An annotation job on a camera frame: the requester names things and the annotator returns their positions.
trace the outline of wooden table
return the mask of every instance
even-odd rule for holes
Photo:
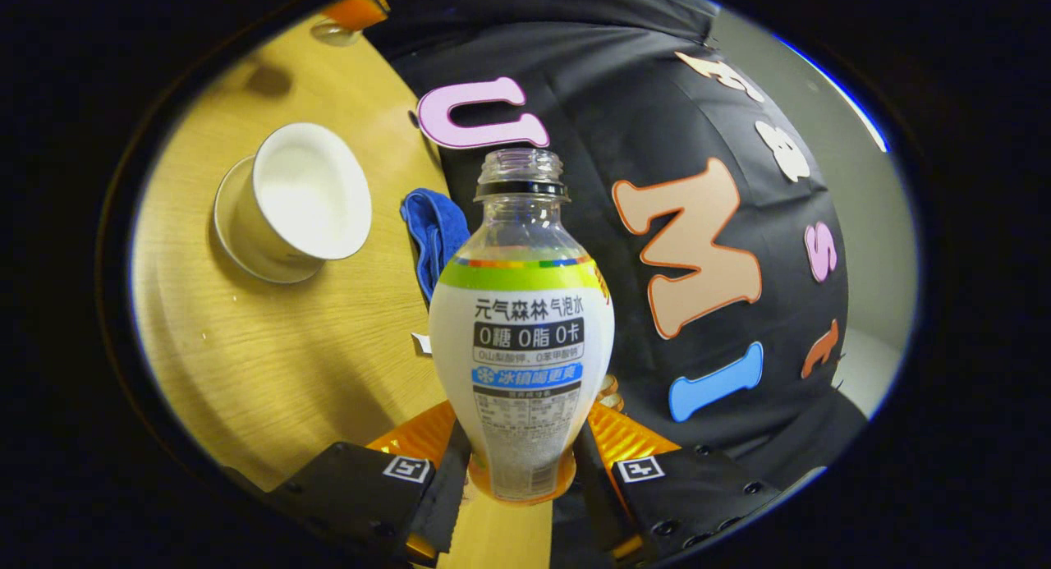
[[[448,194],[437,155],[410,123],[416,98],[365,39],[309,34],[315,16],[200,94],[158,157],[132,243],[133,307],[157,383],[222,465],[271,490],[336,441],[366,444],[446,399],[432,360],[415,249],[398,208],[417,187]],[[274,129],[323,124],[360,162],[372,196],[362,250],[276,285],[241,270],[212,228],[226,171]],[[547,567],[551,504],[478,495],[442,566]]]

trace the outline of rainbow stripe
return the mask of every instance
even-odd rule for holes
[[[547,267],[565,267],[569,265],[579,265],[589,263],[591,256],[577,257],[574,259],[556,259],[553,261],[487,261],[483,259],[455,258],[459,265],[469,267],[495,267],[496,269],[542,269]]]

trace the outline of plastic bottle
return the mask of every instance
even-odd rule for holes
[[[468,471],[497,501],[534,505],[576,474],[572,446],[613,348],[613,302],[562,228],[562,162],[490,153],[475,201],[485,221],[451,259],[431,302],[438,377],[471,441]]]

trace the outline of small white paper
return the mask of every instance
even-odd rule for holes
[[[431,352],[431,338],[430,337],[424,336],[424,334],[419,334],[419,333],[411,333],[411,334],[412,334],[412,337],[416,338],[417,342],[419,342],[419,348],[424,350],[424,353],[430,353]]]

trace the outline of white wall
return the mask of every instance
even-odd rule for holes
[[[893,148],[883,153],[834,87],[762,27],[724,8],[712,37],[777,102],[828,183],[850,283],[846,355],[832,382],[871,416],[908,344],[916,300],[915,237]]]

